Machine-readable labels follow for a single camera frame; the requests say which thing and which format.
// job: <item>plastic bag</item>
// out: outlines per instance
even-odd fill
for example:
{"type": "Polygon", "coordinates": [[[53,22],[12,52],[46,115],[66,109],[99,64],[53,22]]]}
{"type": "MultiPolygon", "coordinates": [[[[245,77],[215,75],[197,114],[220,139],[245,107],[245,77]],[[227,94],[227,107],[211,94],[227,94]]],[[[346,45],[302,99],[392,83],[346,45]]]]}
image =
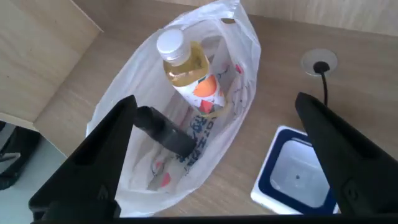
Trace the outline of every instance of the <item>plastic bag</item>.
{"type": "Polygon", "coordinates": [[[239,1],[207,4],[178,16],[164,29],[172,26],[201,43],[226,93],[227,105],[218,117],[195,114],[164,74],[156,50],[162,29],[142,43],[96,105],[86,133],[119,100],[134,95],[139,106],[153,106],[186,130],[197,148],[182,159],[134,127],[116,194],[122,217],[152,215],[199,188],[232,143],[256,92],[261,47],[239,1]]]}

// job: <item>white container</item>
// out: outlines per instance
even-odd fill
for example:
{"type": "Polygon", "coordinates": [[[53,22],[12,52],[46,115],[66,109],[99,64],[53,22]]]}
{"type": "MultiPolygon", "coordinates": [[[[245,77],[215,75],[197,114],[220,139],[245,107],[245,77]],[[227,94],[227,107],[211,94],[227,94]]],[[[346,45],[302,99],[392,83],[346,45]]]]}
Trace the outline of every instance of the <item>white container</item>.
{"type": "Polygon", "coordinates": [[[327,215],[338,211],[307,134],[280,126],[251,192],[278,214],[327,215]]]}

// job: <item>black cable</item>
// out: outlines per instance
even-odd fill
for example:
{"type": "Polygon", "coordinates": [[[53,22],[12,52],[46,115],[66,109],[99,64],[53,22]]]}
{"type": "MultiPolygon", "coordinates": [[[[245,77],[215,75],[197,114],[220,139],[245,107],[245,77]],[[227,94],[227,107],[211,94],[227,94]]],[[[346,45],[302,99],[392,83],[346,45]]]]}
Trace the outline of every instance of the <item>black cable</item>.
{"type": "Polygon", "coordinates": [[[317,62],[313,65],[315,73],[321,75],[323,83],[323,104],[328,106],[328,86],[326,84],[325,72],[330,70],[329,65],[326,62],[317,62]]]}
{"type": "Polygon", "coordinates": [[[328,106],[328,86],[326,85],[325,72],[322,72],[320,75],[322,76],[323,83],[323,104],[328,106]]]}

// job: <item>white bottle cap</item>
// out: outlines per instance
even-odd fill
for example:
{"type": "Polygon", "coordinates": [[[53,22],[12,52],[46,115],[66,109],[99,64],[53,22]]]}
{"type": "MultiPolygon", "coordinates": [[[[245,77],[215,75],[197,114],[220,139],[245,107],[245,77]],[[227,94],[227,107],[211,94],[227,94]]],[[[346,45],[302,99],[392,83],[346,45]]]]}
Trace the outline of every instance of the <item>white bottle cap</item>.
{"type": "Polygon", "coordinates": [[[190,42],[184,39],[180,29],[169,29],[163,32],[156,42],[160,56],[173,66],[186,62],[191,56],[190,42]]]}

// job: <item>wooden table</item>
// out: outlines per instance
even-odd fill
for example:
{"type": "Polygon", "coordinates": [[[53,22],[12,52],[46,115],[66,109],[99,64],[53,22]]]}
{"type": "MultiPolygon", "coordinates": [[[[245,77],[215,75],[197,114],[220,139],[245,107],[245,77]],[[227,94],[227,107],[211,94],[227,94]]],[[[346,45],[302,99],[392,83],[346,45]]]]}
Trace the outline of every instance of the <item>wooden table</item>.
{"type": "MultiPolygon", "coordinates": [[[[35,127],[69,155],[114,76],[156,29],[193,7],[131,1],[100,34],[60,87],[35,127]]],[[[158,215],[270,214],[250,191],[277,127],[302,129],[294,108],[302,91],[323,98],[320,78],[300,68],[304,52],[328,48],[338,68],[327,78],[329,107],[398,158],[398,38],[251,16],[262,47],[257,93],[231,147],[209,179],[158,215]]]]}

